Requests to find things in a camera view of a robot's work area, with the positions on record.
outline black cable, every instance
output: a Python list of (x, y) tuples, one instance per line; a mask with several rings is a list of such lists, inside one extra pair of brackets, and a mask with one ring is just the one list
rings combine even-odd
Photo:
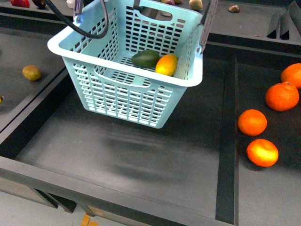
[(73, 30), (75, 30), (76, 32), (88, 37), (88, 38), (92, 38), (92, 39), (102, 39), (108, 32), (109, 29), (109, 17), (108, 17), (108, 12), (107, 12), (107, 8), (105, 6), (104, 0), (100, 0), (102, 7), (103, 7), (103, 13), (104, 13), (104, 29), (103, 32), (101, 34), (95, 35), (95, 34), (91, 34), (88, 33), (82, 29), (80, 29), (79, 27), (77, 27), (76, 25), (73, 24), (73, 22), (71, 22), (67, 17), (65, 17), (59, 10), (58, 8), (52, 3), (51, 0), (45, 0), (45, 2), (47, 3), (47, 5), (49, 6), (49, 8), (55, 13), (55, 15), (61, 20), (63, 21), (65, 24), (67, 24), (69, 27), (71, 27)]

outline avocado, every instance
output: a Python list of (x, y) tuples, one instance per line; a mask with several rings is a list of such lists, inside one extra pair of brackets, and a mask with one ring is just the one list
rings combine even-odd
[(135, 66), (150, 68), (156, 66), (159, 59), (160, 55), (158, 52), (148, 49), (135, 54), (131, 61)]

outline small fruit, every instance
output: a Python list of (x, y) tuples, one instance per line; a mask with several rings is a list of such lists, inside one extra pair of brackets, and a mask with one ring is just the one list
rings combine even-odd
[(10, 0), (12, 6), (18, 6), (23, 8), (29, 8), (28, 0)]
[(244, 111), (238, 118), (239, 130), (248, 136), (257, 136), (267, 127), (268, 121), (264, 114), (255, 109)]
[(42, 72), (35, 65), (28, 65), (23, 68), (22, 74), (30, 81), (39, 80), (42, 77)]
[(203, 8), (203, 2), (202, 0), (190, 0), (189, 6), (193, 10), (200, 10)]
[(272, 142), (265, 139), (252, 141), (246, 149), (246, 154), (251, 162), (262, 167), (274, 165), (279, 157), (277, 147)]
[(138, 67), (150, 68), (156, 66), (159, 59), (160, 55), (158, 52), (148, 49), (135, 54), (131, 61), (133, 65)]
[(162, 0), (161, 2), (163, 2), (163, 3), (165, 3), (165, 4), (168, 4), (168, 5), (172, 5), (172, 6), (175, 5), (174, 0)]
[(284, 69), (281, 73), (281, 81), (288, 81), (301, 89), (301, 63), (293, 64)]
[(37, 6), (37, 7), (39, 7), (40, 9), (45, 9), (45, 7), (46, 7), (46, 2), (45, 2), (45, 0), (32, 0), (33, 1), (33, 3)]
[(240, 8), (238, 5), (230, 6), (228, 10), (231, 13), (239, 13), (240, 12)]
[(271, 109), (282, 112), (297, 105), (299, 92), (293, 84), (285, 81), (270, 87), (265, 95), (265, 100)]
[(177, 68), (178, 58), (174, 54), (166, 54), (161, 57), (156, 65), (156, 73), (173, 76)]

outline black tray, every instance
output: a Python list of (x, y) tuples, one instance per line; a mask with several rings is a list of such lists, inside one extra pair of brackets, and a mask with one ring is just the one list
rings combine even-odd
[[(0, 0), (0, 27), (26, 32), (55, 35), (66, 27), (46, 6), (39, 9), (30, 1), (30, 8), (14, 7), (10, 0)], [(65, 0), (53, 0), (61, 13), (72, 21), (73, 9), (68, 8)]]
[[(47, 48), (51, 36), (0, 28), (0, 132), (64, 68), (61, 57)], [(22, 75), (23, 67), (36, 65), (42, 78), (36, 82)]]
[[(286, 23), (280, 24), (280, 18), (287, 12), (287, 6), (292, 1), (219, 1), (211, 26), (209, 41), (254, 48), (254, 51), (271, 51), (279, 55), (289, 54), (292, 57), (300, 54), (301, 35), (296, 24), (289, 16)], [(228, 8), (238, 4), (240, 13), (231, 13)], [(278, 22), (274, 14), (279, 13)], [(285, 24), (289, 29), (289, 39), (280, 38), (280, 28)], [(275, 37), (269, 38), (270, 32), (275, 31)]]
[[(85, 111), (63, 71), (0, 133), (0, 176), (153, 226), (298, 225), (300, 104), (277, 113), (264, 94), (300, 53), (219, 35), (206, 45), (203, 81), (159, 130)], [(268, 118), (258, 137), (279, 148), (271, 168), (246, 157), (254, 137), (236, 121), (248, 108)]]

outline red fruit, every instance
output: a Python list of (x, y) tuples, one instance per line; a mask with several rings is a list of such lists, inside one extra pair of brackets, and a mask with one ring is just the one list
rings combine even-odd
[(18, 6), (23, 8), (29, 8), (28, 0), (10, 0), (12, 6)]
[(168, 4), (168, 5), (172, 5), (172, 6), (175, 5), (174, 0), (164, 0), (164, 3), (165, 3), (165, 4)]

